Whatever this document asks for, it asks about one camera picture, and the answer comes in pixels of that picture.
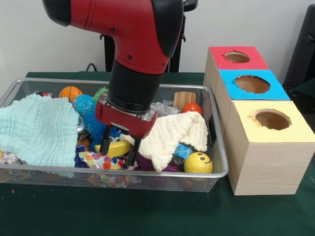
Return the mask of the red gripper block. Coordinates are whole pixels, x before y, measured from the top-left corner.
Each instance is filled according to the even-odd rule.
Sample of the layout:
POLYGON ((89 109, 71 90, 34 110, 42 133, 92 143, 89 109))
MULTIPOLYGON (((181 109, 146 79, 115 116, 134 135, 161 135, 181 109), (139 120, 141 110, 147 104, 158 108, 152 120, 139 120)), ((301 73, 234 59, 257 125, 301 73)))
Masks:
POLYGON ((104 102, 98 101, 95 110, 96 119, 107 125, 103 133, 100 153, 107 155, 109 151, 112 129, 110 125, 126 130, 130 136, 134 137, 126 137, 126 140, 132 145, 126 158, 126 164, 133 166, 142 139, 149 135, 157 119, 157 111, 149 110, 148 113, 137 116, 136 114, 122 112, 113 106, 107 106, 105 102, 106 100, 104 102))

